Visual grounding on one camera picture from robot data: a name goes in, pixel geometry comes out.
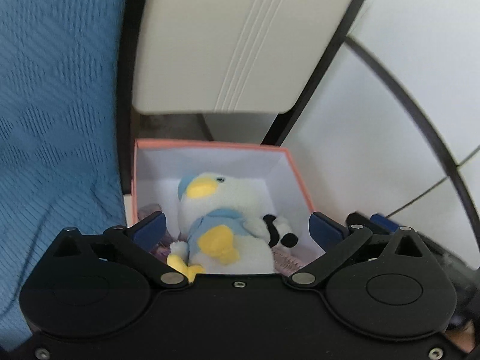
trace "black frame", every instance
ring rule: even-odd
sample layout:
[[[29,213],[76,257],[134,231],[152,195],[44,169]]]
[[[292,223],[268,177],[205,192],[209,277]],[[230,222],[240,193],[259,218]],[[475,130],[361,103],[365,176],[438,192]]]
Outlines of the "black frame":
[[[118,49],[116,133],[118,170],[124,195],[131,193],[132,154],[134,152],[134,136],[131,130],[131,92],[145,1],[126,1]]]
[[[270,126],[270,129],[263,138],[262,145],[282,145],[283,141],[292,130],[293,125],[297,122],[297,119],[300,117],[304,108],[310,101],[310,98],[317,89],[318,84],[332,64],[332,61],[337,55],[338,50],[342,44],[344,44],[347,34],[349,33],[353,22],[357,18],[364,1],[365,0],[352,0],[350,2],[349,7],[345,11],[345,15],[337,27],[337,30],[333,34],[330,43],[328,43],[327,48],[318,62],[318,65],[311,74],[296,103],[289,111],[285,112],[285,114],[277,115],[272,123],[272,126]]]

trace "black and white plush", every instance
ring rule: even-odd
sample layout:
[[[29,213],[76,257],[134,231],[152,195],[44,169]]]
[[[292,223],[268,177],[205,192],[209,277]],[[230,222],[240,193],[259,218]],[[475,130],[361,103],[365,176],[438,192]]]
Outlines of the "black and white plush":
[[[299,241],[289,222],[282,216],[267,214],[262,219],[248,220],[244,226],[255,237],[265,240],[271,248],[277,247],[289,250],[296,246]]]

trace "blue hat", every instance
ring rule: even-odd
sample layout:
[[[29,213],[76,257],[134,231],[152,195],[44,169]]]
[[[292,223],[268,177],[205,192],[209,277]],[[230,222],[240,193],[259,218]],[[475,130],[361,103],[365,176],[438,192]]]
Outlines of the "blue hat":
[[[182,200],[182,196],[184,195],[185,191],[187,190],[188,186],[192,181],[194,181],[198,175],[188,175],[183,177],[180,180],[180,184],[178,185],[178,200]]]

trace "open box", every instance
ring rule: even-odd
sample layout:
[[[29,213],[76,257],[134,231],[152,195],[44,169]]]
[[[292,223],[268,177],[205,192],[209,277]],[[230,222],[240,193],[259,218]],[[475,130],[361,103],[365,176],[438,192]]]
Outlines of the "open box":
[[[179,234],[177,188],[185,175],[214,172],[245,178],[256,188],[263,214],[284,216],[298,235],[292,255],[310,263],[324,251],[309,233],[313,204],[287,149],[223,142],[138,139],[133,167],[133,217],[160,204],[173,237]]]

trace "white panel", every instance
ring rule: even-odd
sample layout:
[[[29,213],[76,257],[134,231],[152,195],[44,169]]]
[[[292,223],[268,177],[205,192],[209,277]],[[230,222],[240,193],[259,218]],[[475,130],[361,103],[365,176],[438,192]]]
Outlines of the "white panel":
[[[450,179],[392,219],[427,235],[472,268],[480,266],[475,236]]]
[[[133,105],[144,114],[289,110],[351,0],[147,0]]]
[[[238,113],[204,115],[215,140],[235,143],[261,143],[276,116]]]
[[[388,214],[445,175],[414,123],[343,46],[284,142],[317,209]]]
[[[352,34],[412,93],[461,162],[480,143],[480,0],[367,0]]]
[[[125,206],[127,227],[132,227],[135,223],[137,223],[138,218],[134,218],[134,212],[131,206],[131,195],[123,195],[123,205]]]

